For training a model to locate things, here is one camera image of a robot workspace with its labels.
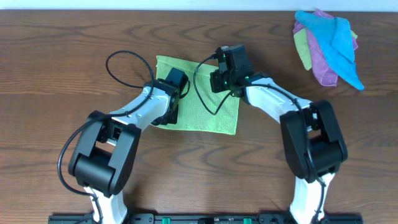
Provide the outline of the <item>green microfiber cloth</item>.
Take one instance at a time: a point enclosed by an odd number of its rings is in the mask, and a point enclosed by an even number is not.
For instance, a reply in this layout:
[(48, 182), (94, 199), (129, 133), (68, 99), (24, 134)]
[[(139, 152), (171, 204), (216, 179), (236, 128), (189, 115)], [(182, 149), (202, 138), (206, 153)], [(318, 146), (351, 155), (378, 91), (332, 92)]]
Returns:
[(178, 103), (176, 124), (159, 125), (159, 128), (177, 131), (206, 131), (220, 134), (236, 134), (239, 99), (228, 97), (227, 92), (213, 93), (210, 86), (210, 73), (217, 67), (203, 64), (194, 75), (198, 62), (163, 55), (156, 56), (156, 77), (165, 79), (172, 68), (177, 68), (188, 76), (190, 88), (185, 88), (187, 95)]

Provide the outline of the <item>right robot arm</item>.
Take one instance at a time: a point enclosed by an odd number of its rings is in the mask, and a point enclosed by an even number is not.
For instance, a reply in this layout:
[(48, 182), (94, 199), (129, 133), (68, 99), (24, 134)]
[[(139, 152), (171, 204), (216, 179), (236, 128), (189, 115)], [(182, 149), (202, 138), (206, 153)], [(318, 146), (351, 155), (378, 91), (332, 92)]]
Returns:
[(331, 181), (347, 160), (340, 125), (331, 103), (289, 93), (264, 72), (255, 72), (243, 45), (219, 47), (212, 58), (213, 93), (228, 91), (280, 124), (285, 160), (295, 176), (289, 212), (295, 223), (325, 223), (324, 204)]

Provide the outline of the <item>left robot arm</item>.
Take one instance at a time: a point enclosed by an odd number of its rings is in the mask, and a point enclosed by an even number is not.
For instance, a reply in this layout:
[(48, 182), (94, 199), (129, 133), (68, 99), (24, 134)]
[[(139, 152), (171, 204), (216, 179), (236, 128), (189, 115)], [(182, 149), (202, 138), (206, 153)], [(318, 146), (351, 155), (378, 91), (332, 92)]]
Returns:
[(149, 125), (176, 124), (178, 102), (185, 96), (188, 76), (172, 68), (165, 79), (144, 85), (142, 93), (123, 108), (92, 112), (75, 146), (68, 173), (91, 198), (91, 223), (123, 223), (127, 208), (122, 190), (131, 174), (141, 133)]

